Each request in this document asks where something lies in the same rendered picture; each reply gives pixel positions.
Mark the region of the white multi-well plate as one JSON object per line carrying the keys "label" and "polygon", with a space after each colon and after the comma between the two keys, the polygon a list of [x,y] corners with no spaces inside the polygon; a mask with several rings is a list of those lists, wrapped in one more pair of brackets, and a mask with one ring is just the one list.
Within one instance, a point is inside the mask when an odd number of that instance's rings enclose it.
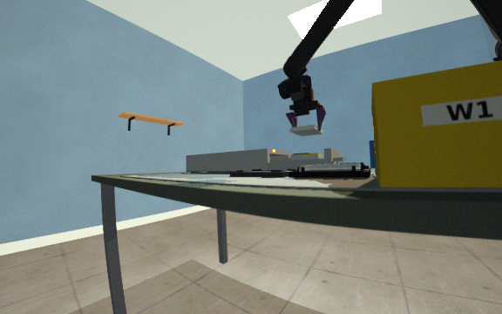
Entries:
{"label": "white multi-well plate", "polygon": [[323,134],[323,131],[321,130],[321,132],[319,132],[318,127],[316,128],[315,125],[290,127],[289,131],[291,133],[294,133],[294,134],[297,134],[300,136],[303,136],[303,135],[310,136],[310,135]]}
{"label": "white multi-well plate", "polygon": [[361,170],[361,163],[348,163],[348,164],[321,164],[321,165],[301,165],[299,172],[302,171],[302,167],[305,168],[305,172],[319,172],[319,171],[352,171],[352,166],[356,166],[356,171]]}

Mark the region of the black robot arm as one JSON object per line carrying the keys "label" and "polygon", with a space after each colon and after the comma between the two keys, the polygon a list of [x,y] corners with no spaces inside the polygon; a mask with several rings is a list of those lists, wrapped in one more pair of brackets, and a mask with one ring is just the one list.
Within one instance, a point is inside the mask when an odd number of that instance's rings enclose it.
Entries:
{"label": "black robot arm", "polygon": [[[325,4],[301,43],[283,66],[283,71],[288,76],[278,85],[283,99],[291,98],[294,105],[314,101],[311,77],[303,75],[307,71],[305,66],[355,1],[328,0]],[[495,46],[497,57],[493,60],[502,60],[502,0],[470,1],[485,20],[494,38],[498,40]]]}

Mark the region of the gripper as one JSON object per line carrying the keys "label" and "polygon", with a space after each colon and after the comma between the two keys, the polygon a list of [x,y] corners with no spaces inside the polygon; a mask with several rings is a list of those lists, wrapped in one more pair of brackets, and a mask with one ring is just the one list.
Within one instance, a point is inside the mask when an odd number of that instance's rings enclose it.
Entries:
{"label": "gripper", "polygon": [[[299,108],[299,109],[297,109],[297,108]],[[322,122],[323,122],[323,119],[326,115],[326,111],[325,111],[325,108],[318,102],[318,100],[305,102],[305,103],[301,103],[301,104],[296,104],[296,105],[291,105],[291,106],[289,106],[289,109],[291,111],[294,110],[294,113],[286,113],[286,116],[288,117],[288,120],[291,123],[292,127],[297,126],[297,116],[307,115],[307,114],[309,114],[310,110],[316,109],[318,129],[319,129],[319,132],[321,132]],[[307,112],[305,112],[305,111],[307,111]]]}

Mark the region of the yellow box labelled w1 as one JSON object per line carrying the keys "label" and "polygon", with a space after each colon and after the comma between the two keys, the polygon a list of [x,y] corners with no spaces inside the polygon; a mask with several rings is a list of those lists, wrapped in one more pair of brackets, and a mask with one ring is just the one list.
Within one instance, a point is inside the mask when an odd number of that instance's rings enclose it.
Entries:
{"label": "yellow box labelled w1", "polygon": [[380,188],[502,188],[502,60],[372,83]]}

